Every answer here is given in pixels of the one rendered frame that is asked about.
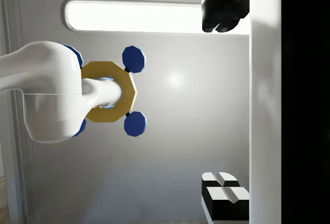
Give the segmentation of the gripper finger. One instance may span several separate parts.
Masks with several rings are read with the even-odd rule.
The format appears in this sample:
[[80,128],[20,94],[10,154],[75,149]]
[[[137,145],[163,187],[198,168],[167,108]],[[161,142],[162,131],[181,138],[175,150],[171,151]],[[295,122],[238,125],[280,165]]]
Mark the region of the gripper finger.
[[226,33],[250,12],[250,0],[202,0],[202,31]]
[[250,194],[227,172],[202,174],[201,203],[208,224],[249,224]]

